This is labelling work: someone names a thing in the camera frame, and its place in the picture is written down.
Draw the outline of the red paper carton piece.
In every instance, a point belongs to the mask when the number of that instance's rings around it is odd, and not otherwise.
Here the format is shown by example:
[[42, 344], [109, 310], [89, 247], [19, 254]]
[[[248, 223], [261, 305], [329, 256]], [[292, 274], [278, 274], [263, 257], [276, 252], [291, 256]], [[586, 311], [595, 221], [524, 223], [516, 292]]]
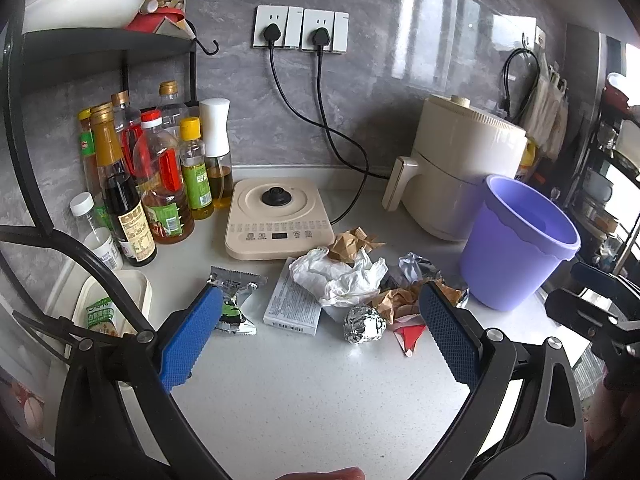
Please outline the red paper carton piece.
[[406, 358], [411, 358], [416, 351], [416, 343], [426, 330], [425, 324], [400, 326], [394, 331], [394, 336]]

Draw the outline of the aluminium foil ball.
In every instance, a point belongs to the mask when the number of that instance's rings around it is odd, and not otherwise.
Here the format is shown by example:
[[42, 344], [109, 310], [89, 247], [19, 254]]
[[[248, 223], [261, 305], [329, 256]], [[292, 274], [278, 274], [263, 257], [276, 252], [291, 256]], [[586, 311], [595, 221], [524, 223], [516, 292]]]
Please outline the aluminium foil ball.
[[343, 322], [344, 338], [350, 344], [380, 340], [386, 331], [386, 322], [375, 308], [358, 304], [347, 312]]

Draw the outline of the black dish rack right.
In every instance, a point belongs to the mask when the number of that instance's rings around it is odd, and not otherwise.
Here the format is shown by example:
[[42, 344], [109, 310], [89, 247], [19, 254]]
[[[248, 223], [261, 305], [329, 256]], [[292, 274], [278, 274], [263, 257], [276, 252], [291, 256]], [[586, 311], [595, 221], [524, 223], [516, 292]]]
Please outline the black dish rack right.
[[618, 271], [639, 259], [639, 47], [570, 25], [563, 75], [561, 202], [582, 237], [578, 258]]

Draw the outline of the silver snack wrapper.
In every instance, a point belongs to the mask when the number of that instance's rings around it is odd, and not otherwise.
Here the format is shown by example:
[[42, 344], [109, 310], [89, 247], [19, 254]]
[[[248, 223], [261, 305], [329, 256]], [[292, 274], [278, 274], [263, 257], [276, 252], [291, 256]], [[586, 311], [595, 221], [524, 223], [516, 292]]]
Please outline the silver snack wrapper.
[[208, 282], [222, 293], [222, 313], [215, 330], [233, 336], [255, 336], [257, 328], [242, 311], [242, 305], [258, 288], [267, 284], [268, 278], [211, 266]]

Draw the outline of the brown torn paper bag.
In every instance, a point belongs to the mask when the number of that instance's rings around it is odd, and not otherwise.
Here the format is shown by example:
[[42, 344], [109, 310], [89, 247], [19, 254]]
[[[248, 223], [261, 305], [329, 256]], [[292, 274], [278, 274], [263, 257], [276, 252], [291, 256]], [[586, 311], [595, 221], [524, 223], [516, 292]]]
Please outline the brown torn paper bag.
[[408, 288], [393, 288], [381, 292], [370, 300], [370, 306], [388, 324], [395, 324], [404, 318], [418, 315], [420, 291], [426, 283], [434, 283], [453, 306], [460, 304], [468, 294], [466, 287], [450, 286], [442, 278], [438, 278], [437, 280], [422, 280]]

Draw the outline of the purple plastic bucket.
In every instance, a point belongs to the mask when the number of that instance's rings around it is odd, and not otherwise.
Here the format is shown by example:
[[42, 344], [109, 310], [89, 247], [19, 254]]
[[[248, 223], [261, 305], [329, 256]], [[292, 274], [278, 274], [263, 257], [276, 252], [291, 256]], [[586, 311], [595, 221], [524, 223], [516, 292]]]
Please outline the purple plastic bucket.
[[491, 174], [460, 257], [460, 274], [486, 307], [509, 312], [532, 296], [582, 240], [565, 212], [527, 184]]

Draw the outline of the silver crumpled foil wrapper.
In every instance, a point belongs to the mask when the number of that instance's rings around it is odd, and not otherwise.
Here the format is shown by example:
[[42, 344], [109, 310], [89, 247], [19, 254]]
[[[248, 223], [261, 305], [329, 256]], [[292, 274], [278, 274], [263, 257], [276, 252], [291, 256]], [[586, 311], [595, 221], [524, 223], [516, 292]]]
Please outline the silver crumpled foil wrapper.
[[442, 277], [442, 271], [436, 268], [427, 258], [408, 252], [398, 258], [401, 274], [409, 284], [423, 281], [435, 281]]

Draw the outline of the white tray with packet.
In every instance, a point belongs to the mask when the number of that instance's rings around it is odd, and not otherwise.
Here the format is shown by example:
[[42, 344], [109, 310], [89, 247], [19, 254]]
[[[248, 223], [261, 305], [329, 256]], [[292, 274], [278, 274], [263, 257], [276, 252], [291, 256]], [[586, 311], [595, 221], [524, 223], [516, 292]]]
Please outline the white tray with packet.
[[[152, 286], [146, 276], [137, 270], [124, 269], [116, 271], [115, 278], [125, 287], [138, 310], [148, 318], [152, 304]], [[112, 311], [112, 322], [119, 335], [134, 334], [137, 331], [117, 310], [98, 281], [77, 264], [64, 271], [55, 282], [44, 313], [52, 318], [64, 316], [75, 325], [87, 328], [90, 318], [87, 309], [93, 306]]]

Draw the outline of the small white cardboard box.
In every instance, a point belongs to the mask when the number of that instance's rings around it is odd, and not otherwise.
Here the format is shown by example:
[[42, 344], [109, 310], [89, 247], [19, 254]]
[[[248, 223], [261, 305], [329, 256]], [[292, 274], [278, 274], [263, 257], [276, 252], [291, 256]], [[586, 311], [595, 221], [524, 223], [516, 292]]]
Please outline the small white cardboard box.
[[293, 258], [285, 260], [262, 322], [280, 330], [314, 336], [317, 333], [322, 307], [314, 296], [291, 278], [288, 267], [293, 261]]

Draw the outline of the dark soy sauce bottle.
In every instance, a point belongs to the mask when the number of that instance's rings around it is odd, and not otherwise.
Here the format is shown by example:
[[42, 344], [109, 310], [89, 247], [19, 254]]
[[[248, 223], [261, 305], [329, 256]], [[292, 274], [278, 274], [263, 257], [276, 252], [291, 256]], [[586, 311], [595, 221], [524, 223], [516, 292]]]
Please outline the dark soy sauce bottle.
[[118, 246], [130, 266], [145, 266], [155, 258], [156, 246], [134, 177], [122, 154], [110, 103], [91, 109], [90, 126], [103, 200]]

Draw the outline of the white crumpled plastic bag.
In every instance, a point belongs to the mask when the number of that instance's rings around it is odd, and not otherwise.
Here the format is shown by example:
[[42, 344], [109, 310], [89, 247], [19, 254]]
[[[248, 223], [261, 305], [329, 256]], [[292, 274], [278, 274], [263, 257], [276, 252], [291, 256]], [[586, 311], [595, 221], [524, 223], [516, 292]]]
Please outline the white crumpled plastic bag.
[[347, 308], [366, 304], [380, 292], [388, 266], [384, 258], [372, 261], [363, 249], [358, 250], [355, 262], [348, 264], [332, 260], [329, 248], [318, 247], [295, 259], [288, 272], [321, 307]]

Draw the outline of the yellow detergent bottle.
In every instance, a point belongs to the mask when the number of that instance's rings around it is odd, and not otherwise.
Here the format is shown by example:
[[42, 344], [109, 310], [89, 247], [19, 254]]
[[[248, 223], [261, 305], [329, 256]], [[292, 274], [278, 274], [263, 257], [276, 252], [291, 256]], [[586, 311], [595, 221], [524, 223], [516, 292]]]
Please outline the yellow detergent bottle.
[[528, 139], [525, 150], [518, 165], [515, 179], [526, 181], [533, 174], [537, 163], [538, 146], [533, 140]]

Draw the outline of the small white cap jar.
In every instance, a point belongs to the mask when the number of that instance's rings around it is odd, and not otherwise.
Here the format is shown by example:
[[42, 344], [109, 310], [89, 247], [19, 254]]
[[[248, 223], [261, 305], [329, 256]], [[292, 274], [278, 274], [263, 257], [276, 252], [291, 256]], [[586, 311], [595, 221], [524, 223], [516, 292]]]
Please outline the small white cap jar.
[[82, 192], [70, 201], [70, 212], [76, 220], [79, 240], [112, 271], [122, 268], [120, 254], [111, 230], [96, 212], [96, 204], [89, 192]]

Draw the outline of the brown crumpled paper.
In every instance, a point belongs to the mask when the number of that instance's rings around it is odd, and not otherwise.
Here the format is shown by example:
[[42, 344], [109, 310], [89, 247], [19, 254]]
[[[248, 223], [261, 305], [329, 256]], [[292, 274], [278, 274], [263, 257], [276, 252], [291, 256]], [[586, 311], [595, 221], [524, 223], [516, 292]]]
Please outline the brown crumpled paper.
[[335, 261], [354, 264], [360, 250], [370, 254], [372, 250], [383, 247], [375, 235], [368, 235], [361, 227], [341, 233], [329, 247], [328, 256]]

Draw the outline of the cream air fryer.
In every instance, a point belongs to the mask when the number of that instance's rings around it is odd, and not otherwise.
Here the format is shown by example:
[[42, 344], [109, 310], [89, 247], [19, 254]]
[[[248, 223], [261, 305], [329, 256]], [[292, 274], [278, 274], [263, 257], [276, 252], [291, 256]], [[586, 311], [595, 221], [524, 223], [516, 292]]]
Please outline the cream air fryer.
[[411, 154], [395, 160], [382, 199], [404, 206], [440, 240], [468, 239], [490, 174], [513, 178], [527, 143], [523, 128], [479, 110], [461, 96], [431, 94], [423, 103]]

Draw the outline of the beige induction cooker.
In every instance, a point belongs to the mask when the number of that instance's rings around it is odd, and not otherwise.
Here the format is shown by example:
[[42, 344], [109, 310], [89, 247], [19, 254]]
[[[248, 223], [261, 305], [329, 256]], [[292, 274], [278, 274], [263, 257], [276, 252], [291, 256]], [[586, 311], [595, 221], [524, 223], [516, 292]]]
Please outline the beige induction cooker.
[[335, 240], [318, 188], [305, 178], [250, 178], [233, 189], [224, 234], [236, 260], [299, 257]]

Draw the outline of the yellow cap green label bottle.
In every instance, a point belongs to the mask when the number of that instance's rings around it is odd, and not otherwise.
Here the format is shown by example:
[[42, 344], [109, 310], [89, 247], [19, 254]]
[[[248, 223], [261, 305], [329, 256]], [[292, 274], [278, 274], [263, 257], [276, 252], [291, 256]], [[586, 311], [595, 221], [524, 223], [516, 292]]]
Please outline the yellow cap green label bottle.
[[195, 220], [208, 218], [214, 211], [205, 165], [205, 146], [201, 138], [201, 123], [197, 117], [183, 118], [180, 122], [179, 157], [186, 198]]

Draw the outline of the hanging cloth bags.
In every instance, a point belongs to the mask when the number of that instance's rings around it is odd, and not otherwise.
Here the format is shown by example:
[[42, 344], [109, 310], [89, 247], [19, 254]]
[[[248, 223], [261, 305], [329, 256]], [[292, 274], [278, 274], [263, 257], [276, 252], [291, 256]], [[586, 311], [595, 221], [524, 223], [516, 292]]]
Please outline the hanging cloth bags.
[[555, 162], [560, 154], [568, 122], [567, 81], [546, 58], [540, 60], [540, 73], [533, 96], [528, 100], [521, 126], [537, 153]]

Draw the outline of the white top oil sprayer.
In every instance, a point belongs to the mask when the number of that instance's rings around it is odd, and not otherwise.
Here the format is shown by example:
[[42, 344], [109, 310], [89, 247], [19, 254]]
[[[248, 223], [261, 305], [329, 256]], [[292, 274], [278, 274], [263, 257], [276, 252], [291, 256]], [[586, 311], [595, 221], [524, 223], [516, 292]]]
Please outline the white top oil sprayer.
[[214, 207], [227, 208], [233, 192], [231, 148], [228, 138], [230, 101], [206, 99], [198, 104], [201, 137], [205, 146], [205, 167]]

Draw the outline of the red cap oil bottle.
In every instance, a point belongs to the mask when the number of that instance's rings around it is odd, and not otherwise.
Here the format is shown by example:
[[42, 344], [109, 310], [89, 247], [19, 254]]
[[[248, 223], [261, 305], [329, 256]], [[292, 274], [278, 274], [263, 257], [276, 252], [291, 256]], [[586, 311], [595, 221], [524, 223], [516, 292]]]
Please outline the red cap oil bottle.
[[179, 164], [179, 144], [163, 126], [160, 110], [141, 114], [142, 135], [132, 161], [142, 205], [158, 244], [185, 240], [194, 229]]

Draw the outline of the green label sauce bottle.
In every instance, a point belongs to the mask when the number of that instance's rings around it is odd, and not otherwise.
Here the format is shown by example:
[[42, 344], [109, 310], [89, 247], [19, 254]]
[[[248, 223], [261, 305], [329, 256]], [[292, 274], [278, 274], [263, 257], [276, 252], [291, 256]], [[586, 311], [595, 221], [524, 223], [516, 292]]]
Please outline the green label sauce bottle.
[[90, 108], [84, 108], [77, 115], [80, 125], [80, 157], [82, 166], [84, 166], [87, 190], [91, 193], [94, 200], [98, 200], [101, 196], [102, 188], [98, 166], [96, 166], [96, 146], [94, 145], [93, 133], [90, 126], [90, 115]]

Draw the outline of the red label sauce bottle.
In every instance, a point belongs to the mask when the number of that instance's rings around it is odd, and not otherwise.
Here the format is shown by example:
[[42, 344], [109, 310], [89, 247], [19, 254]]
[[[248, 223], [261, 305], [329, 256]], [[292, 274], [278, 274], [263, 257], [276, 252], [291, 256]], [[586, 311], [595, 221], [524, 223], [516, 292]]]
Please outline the red label sauce bottle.
[[122, 90], [111, 96], [113, 105], [114, 127], [118, 135], [124, 161], [134, 176], [134, 147], [142, 135], [141, 113], [130, 104], [129, 92]]

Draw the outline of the gold cap clear bottle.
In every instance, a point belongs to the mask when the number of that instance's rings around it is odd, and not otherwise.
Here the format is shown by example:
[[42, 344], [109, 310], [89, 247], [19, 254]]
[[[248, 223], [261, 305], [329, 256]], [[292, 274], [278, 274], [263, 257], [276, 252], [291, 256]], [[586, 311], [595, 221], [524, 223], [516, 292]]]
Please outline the gold cap clear bottle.
[[179, 94], [178, 82], [166, 80], [160, 83], [160, 104], [157, 109], [162, 116], [163, 127], [173, 136], [180, 136], [180, 124], [189, 117], [189, 109], [182, 102]]

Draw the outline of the black metal shelf rack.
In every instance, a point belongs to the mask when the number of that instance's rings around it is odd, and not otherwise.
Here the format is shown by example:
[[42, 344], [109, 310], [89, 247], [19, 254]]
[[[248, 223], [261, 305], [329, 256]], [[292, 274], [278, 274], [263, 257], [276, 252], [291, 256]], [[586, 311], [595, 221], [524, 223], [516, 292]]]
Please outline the black metal shelf rack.
[[110, 479], [224, 479], [228, 474], [200, 440], [160, 382], [158, 330], [100, 259], [55, 229], [32, 168], [23, 126], [22, 79], [25, 0], [1, 0], [6, 29], [1, 64], [1, 105], [11, 162], [30, 226], [2, 226], [6, 243], [42, 247], [70, 257], [105, 289], [137, 331], [120, 338], [85, 330], [39, 308], [14, 320], [66, 367], [54, 453], [59, 479], [86, 478], [98, 470], [90, 452], [105, 445], [116, 457]]

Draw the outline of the red container on shelf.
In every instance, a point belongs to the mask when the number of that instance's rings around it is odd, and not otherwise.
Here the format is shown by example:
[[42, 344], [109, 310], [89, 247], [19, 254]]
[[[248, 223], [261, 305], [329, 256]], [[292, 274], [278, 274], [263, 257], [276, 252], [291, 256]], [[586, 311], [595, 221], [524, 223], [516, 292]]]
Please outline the red container on shelf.
[[163, 20], [177, 24], [183, 18], [183, 10], [171, 8], [170, 6], [160, 6], [157, 0], [145, 0], [137, 15], [126, 26], [126, 29], [133, 32], [154, 34]]

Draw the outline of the white bowl on shelf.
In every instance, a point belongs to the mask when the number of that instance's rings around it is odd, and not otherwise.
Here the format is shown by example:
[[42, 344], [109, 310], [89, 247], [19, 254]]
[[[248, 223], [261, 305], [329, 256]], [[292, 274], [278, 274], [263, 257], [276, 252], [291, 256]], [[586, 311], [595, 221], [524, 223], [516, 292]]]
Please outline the white bowl on shelf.
[[25, 0], [23, 32], [64, 28], [124, 28], [145, 0]]

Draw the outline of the white double wall socket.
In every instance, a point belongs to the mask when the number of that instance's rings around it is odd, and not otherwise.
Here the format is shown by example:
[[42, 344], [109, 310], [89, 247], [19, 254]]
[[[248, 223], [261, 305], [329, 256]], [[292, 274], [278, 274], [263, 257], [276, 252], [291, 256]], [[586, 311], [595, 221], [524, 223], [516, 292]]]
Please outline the white double wall socket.
[[252, 47], [266, 48], [264, 31], [275, 24], [281, 36], [274, 42], [276, 48], [312, 51], [312, 35], [325, 28], [330, 42], [326, 52], [344, 54], [348, 49], [349, 14], [325, 10], [304, 9], [300, 6], [258, 6], [255, 13]]

